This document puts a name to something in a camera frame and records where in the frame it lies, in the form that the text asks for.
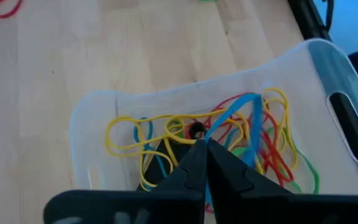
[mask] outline handle cutout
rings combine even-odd
[[[329,97],[329,101],[341,125],[350,150],[355,159],[358,160],[358,115],[350,99],[343,93],[333,93]]]

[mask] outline red rubber band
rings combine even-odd
[[[0,14],[0,19],[7,19],[11,16],[13,16],[20,8],[20,6],[22,5],[22,1],[23,0],[17,0],[16,5],[13,7],[13,9],[11,11],[9,11],[6,14]]]

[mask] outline blue rubber band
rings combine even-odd
[[[253,115],[253,126],[250,133],[251,144],[249,150],[244,154],[242,161],[244,161],[248,166],[254,165],[254,157],[259,148],[259,134],[262,128],[262,97],[259,94],[249,93],[243,96],[240,96],[211,126],[208,132],[205,134],[204,140],[208,143],[211,139],[212,133],[220,127],[223,122],[230,118],[237,110],[239,110],[244,104],[253,101],[254,102],[254,115]],[[206,186],[206,202],[212,205],[211,196],[209,194],[208,184]]]
[[[147,140],[152,139],[153,137],[153,122],[149,121],[149,133],[147,134]],[[134,139],[136,143],[139,143],[139,136],[137,134],[137,127],[135,126],[134,129]],[[145,144],[144,145],[144,150],[148,151],[148,150],[155,150],[153,147],[150,146],[150,144]],[[160,169],[162,172],[162,175],[164,177],[168,177],[167,171],[165,171],[165,167],[164,164],[162,163],[162,160],[160,158],[160,156],[156,156],[158,163],[160,164]]]

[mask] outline rubber band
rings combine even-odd
[[[147,140],[152,139],[153,136],[153,122],[149,121],[149,133],[147,134]],[[136,143],[139,143],[139,137],[138,137],[138,131],[137,127],[134,128],[134,139]],[[150,147],[150,143],[144,145],[144,150],[154,150],[154,148]],[[167,172],[165,171],[164,164],[162,163],[161,157],[157,156],[158,164],[160,165],[161,173],[164,177],[168,177]]]
[[[266,132],[271,132],[272,128],[269,128],[268,130],[266,130]],[[287,129],[284,129],[284,135],[285,138],[287,139],[287,141],[289,141],[290,136],[288,135]],[[314,179],[314,190],[313,190],[313,194],[319,194],[319,186],[320,186],[320,177],[318,174],[318,171],[313,167],[312,163],[308,160],[308,158],[301,152],[298,150],[298,148],[296,147],[296,145],[294,145],[295,150],[297,153],[299,153],[299,155],[301,155],[301,157],[303,158],[303,160],[306,163],[306,166],[309,168],[310,172],[313,175],[313,179]]]
[[[7,19],[7,18],[13,16],[20,9],[22,2],[23,2],[23,0],[17,0],[16,4],[12,8],[12,10],[10,10],[9,12],[7,12],[5,14],[0,14],[0,19]]]
[[[264,96],[266,92],[274,91],[277,92],[281,98],[272,97],[265,99]],[[230,100],[237,99],[228,109],[223,108],[223,104],[227,103]],[[241,108],[242,105],[253,101],[254,109],[251,115],[246,119],[244,115],[238,113],[237,110]],[[274,117],[272,116],[269,108],[269,104],[273,102],[280,103],[284,108],[283,116],[280,120],[280,123],[277,124]],[[220,117],[212,123],[212,117],[220,115]],[[268,168],[271,167],[273,171],[276,173],[279,184],[284,187],[284,182],[288,182],[297,192],[301,193],[301,189],[299,185],[294,181],[294,176],[291,170],[295,170],[297,167],[297,154],[301,155],[301,157],[305,160],[306,165],[311,170],[315,187],[314,194],[318,194],[319,192],[319,176],[317,171],[313,168],[310,161],[303,155],[295,146],[293,139],[290,137],[290,125],[289,125],[289,104],[288,99],[284,95],[281,90],[276,88],[269,88],[262,92],[262,95],[258,95],[255,93],[243,93],[241,95],[236,95],[230,97],[220,104],[218,104],[210,113],[207,114],[179,114],[179,115],[160,115],[154,118],[142,118],[142,119],[134,119],[128,116],[121,116],[111,121],[106,130],[106,139],[105,145],[108,152],[114,156],[118,157],[128,157],[128,156],[141,156],[139,161],[140,166],[140,186],[146,191],[149,191],[151,187],[155,187],[157,185],[152,184],[144,179],[144,170],[148,166],[147,162],[144,162],[144,155],[155,156],[157,155],[158,163],[160,164],[160,168],[162,172],[165,171],[163,163],[160,157],[166,159],[170,165],[170,173],[173,170],[174,166],[178,165],[178,161],[175,158],[175,155],[172,151],[172,148],[169,144],[169,139],[174,140],[181,144],[194,144],[195,140],[190,139],[189,129],[191,124],[185,124],[184,119],[191,119],[193,122],[199,122],[199,118],[207,119],[203,122],[205,128],[208,132],[205,134],[205,140],[209,140],[211,138],[212,133],[218,128],[227,127],[224,133],[218,138],[218,142],[222,141],[226,137],[226,141],[224,143],[224,147],[231,151],[235,156],[240,157],[246,164],[249,166],[254,166],[258,172],[263,174],[267,172]],[[161,136],[154,137],[152,136],[152,121],[156,119],[167,118],[167,121],[164,125],[164,133]],[[129,121],[135,124],[134,128],[134,139],[135,144],[131,144],[128,146],[117,146],[109,139],[109,132],[111,128],[118,122],[121,121]],[[266,122],[270,122],[272,124],[271,128],[268,128],[266,131],[262,128],[262,124]],[[149,123],[149,131],[147,137],[145,138],[143,130],[140,126],[141,123],[148,122]],[[233,135],[239,131],[239,137],[231,143]],[[273,131],[273,139],[270,138],[268,133]],[[264,148],[259,146],[259,139],[261,138],[264,143]],[[245,139],[246,144],[240,146],[239,143]],[[167,154],[165,155],[161,152],[157,152],[153,147],[150,146],[150,143],[159,141],[160,144],[164,143],[167,148]],[[291,169],[286,165],[285,161],[282,159],[280,153],[284,153],[286,146],[289,146],[291,151],[293,152],[294,163]],[[125,151],[134,147],[140,147],[139,152],[132,152],[128,154],[119,154],[112,150],[115,148],[119,151]],[[263,164],[260,163],[258,155],[263,159]],[[207,203],[206,211],[212,211],[212,206]]]
[[[208,132],[205,134],[205,141],[208,142],[211,138],[212,133],[221,125],[225,120],[229,119],[231,115],[233,115],[237,110],[239,110],[244,104],[253,101],[254,102],[254,124],[256,124],[250,134],[250,150],[249,152],[242,158],[242,160],[252,166],[254,163],[254,157],[257,154],[257,150],[259,147],[259,132],[260,132],[260,117],[262,113],[262,98],[260,95],[255,93],[250,93],[246,95],[240,96],[211,126]]]
[[[279,102],[283,107],[284,107],[284,114],[281,120],[281,123],[278,125],[278,135],[280,136],[284,126],[287,127],[288,130],[288,134],[291,136],[291,129],[290,129],[290,113],[289,113],[289,104],[288,104],[288,98],[285,96],[285,94],[283,93],[283,91],[279,90],[278,88],[268,88],[265,89],[264,91],[262,91],[262,95],[266,94],[266,92],[269,91],[274,91],[276,93],[278,93],[284,100],[281,100],[279,98],[269,98],[266,100],[266,102],[264,102],[263,107],[264,110],[266,111],[266,113],[270,114],[270,111],[267,109],[267,105],[269,104],[269,102],[271,101],[277,101]],[[298,154],[295,151],[295,147],[293,145],[293,141],[292,139],[290,139],[290,141],[288,142],[290,145],[290,149],[293,152],[293,165],[291,167],[291,170],[295,170],[297,165],[298,165]]]
[[[175,155],[172,151],[172,148],[170,147],[169,145],[169,141],[168,139],[173,139],[179,143],[182,143],[182,144],[194,144],[195,143],[195,140],[191,140],[191,139],[185,139],[185,138],[182,138],[182,137],[179,137],[178,134],[179,133],[182,133],[183,130],[184,130],[184,127],[185,127],[185,123],[183,121],[184,118],[202,118],[202,117],[208,117],[208,116],[214,116],[214,115],[219,115],[221,113],[224,113],[226,110],[223,109],[223,110],[217,110],[217,111],[213,111],[211,113],[208,113],[208,114],[182,114],[182,115],[161,115],[161,116],[157,116],[157,117],[154,117],[154,118],[147,118],[147,119],[134,119],[134,118],[131,118],[131,117],[128,117],[128,116],[120,116],[114,120],[112,120],[107,128],[106,128],[106,134],[105,134],[105,145],[106,145],[106,149],[108,151],[108,153],[110,153],[111,155],[113,156],[117,156],[117,157],[129,157],[129,156],[141,156],[140,157],[140,160],[139,160],[139,167],[140,167],[140,183],[141,183],[141,187],[146,190],[146,191],[149,191],[149,189],[147,189],[145,185],[149,186],[149,187],[156,187],[157,185],[156,184],[152,184],[150,182],[148,182],[147,180],[145,180],[144,178],[144,170],[145,170],[145,164],[143,163],[143,154],[150,154],[150,155],[158,155],[158,156],[162,156],[164,157],[170,164],[170,173],[172,172],[173,170],[173,166],[177,166],[178,165],[178,161],[176,160],[175,158]],[[246,121],[246,118],[240,114],[240,113],[237,113],[238,117],[242,118],[243,121]],[[163,134],[162,136],[159,136],[159,137],[156,137],[156,138],[152,138],[152,139],[149,139],[149,140],[145,140],[144,139],[144,134],[143,134],[143,130],[140,126],[140,123],[143,123],[143,122],[149,122],[149,121],[153,121],[155,119],[161,119],[161,118],[168,118],[168,121],[165,123],[165,126],[164,126],[164,130],[165,130],[165,134]],[[110,135],[110,130],[111,128],[121,122],[121,121],[129,121],[129,122],[132,122],[135,124],[136,128],[137,128],[137,135],[139,137],[139,142],[135,143],[135,144],[132,144],[132,145],[129,145],[129,146],[117,146],[114,144],[114,142],[112,140],[110,140],[109,138],[109,135]],[[249,130],[249,127],[247,125],[247,122],[244,122],[244,129],[242,128],[242,126],[240,124],[238,124],[236,121],[234,120],[231,120],[231,119],[228,119],[226,121],[226,123],[232,123],[234,125],[237,126],[237,128],[240,130],[241,132],[241,136],[244,135],[244,129],[246,131],[246,135],[249,135],[248,133],[248,130]],[[234,141],[234,143],[231,145],[231,148],[233,148],[239,141],[241,141],[242,137],[239,137],[238,139],[236,139]],[[166,156],[165,154],[161,153],[161,152],[157,152],[157,151],[145,151],[144,150],[144,145],[146,144],[150,144],[152,142],[155,142],[155,141],[161,141],[163,140],[164,143],[165,143],[165,146],[167,148],[167,152],[168,152],[168,156]],[[132,153],[128,153],[128,154],[119,154],[119,153],[116,153],[114,152],[111,148],[115,148],[115,149],[118,149],[118,150],[121,150],[121,151],[125,151],[125,150],[128,150],[128,149],[131,149],[133,147],[141,147],[141,151],[139,152],[132,152]]]

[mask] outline wooden surface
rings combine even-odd
[[[24,0],[0,20],[0,223],[41,223],[75,187],[68,124],[89,92],[169,89],[301,41],[286,0]]]

